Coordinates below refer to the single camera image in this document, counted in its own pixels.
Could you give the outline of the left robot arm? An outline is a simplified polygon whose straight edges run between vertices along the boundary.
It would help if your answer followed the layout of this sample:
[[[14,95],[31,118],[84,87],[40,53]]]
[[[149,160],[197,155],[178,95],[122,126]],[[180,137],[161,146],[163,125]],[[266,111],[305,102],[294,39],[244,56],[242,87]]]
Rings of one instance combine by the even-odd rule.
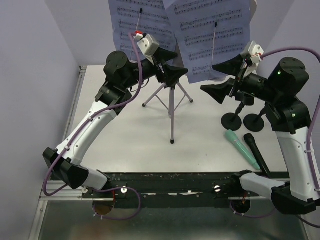
[[[43,152],[49,173],[72,189],[86,187],[101,198],[107,197],[111,191],[108,177],[83,166],[83,158],[102,130],[121,113],[128,101],[133,100],[131,87],[151,77],[171,86],[187,73],[186,68],[168,64],[177,56],[175,52],[159,48],[151,60],[130,62],[122,51],[110,53],[103,68],[105,82],[88,113],[61,144]]]

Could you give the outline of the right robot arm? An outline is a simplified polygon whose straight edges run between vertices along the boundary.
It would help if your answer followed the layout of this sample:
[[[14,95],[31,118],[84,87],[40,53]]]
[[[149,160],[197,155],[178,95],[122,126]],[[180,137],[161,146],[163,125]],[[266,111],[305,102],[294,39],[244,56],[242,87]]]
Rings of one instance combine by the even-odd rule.
[[[201,86],[219,104],[238,93],[265,103],[265,115],[276,134],[289,174],[289,181],[276,181],[244,170],[233,175],[230,191],[241,196],[253,192],[265,197],[284,215],[306,215],[320,204],[317,188],[320,173],[312,152],[312,120],[306,104],[297,97],[309,80],[305,65],[294,57],[284,57],[268,78],[245,74],[245,61],[237,56],[217,64],[214,70],[229,76],[222,84]]]

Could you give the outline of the green microphone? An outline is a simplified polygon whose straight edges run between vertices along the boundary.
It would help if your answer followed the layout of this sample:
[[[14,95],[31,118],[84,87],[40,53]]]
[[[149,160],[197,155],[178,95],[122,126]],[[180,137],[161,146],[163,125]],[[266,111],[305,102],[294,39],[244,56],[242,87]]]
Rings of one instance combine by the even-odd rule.
[[[242,157],[255,169],[261,170],[257,160],[251,154],[251,152],[243,145],[238,136],[232,131],[227,130],[224,133],[224,137],[235,147],[235,149],[242,155]]]

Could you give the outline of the sheet music page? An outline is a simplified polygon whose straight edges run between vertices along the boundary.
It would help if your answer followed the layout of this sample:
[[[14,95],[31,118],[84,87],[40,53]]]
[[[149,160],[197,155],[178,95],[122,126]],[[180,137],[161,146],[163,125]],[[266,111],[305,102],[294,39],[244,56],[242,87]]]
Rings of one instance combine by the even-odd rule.
[[[152,35],[165,50],[175,50],[177,41],[162,0],[110,0],[108,5],[115,49],[129,60],[137,60],[129,39],[135,31]]]
[[[225,74],[212,66],[226,62],[250,40],[249,0],[165,0],[190,84],[220,81]]]

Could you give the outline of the black microphone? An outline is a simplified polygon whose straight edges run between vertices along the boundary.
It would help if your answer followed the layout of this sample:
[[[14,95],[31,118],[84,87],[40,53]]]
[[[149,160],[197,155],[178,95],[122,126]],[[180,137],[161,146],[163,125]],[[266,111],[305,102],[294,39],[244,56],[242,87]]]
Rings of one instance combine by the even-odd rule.
[[[265,177],[270,178],[271,177],[271,172],[256,144],[256,140],[254,138],[254,136],[251,133],[247,133],[243,136],[243,139],[245,141],[245,143],[249,146],[251,152],[253,153],[253,156],[255,157],[258,165],[260,166],[260,169],[262,171],[262,174]]]

